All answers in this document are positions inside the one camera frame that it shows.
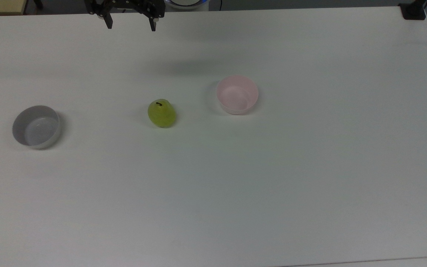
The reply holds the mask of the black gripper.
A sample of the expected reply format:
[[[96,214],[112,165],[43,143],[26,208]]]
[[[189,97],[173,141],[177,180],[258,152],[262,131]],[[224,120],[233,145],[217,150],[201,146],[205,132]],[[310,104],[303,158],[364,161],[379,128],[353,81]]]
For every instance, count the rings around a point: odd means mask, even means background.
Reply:
[[[104,20],[108,29],[112,29],[112,9],[134,10],[149,19],[152,32],[156,31],[156,22],[165,15],[165,2],[163,0],[85,0],[88,14],[95,14]]]

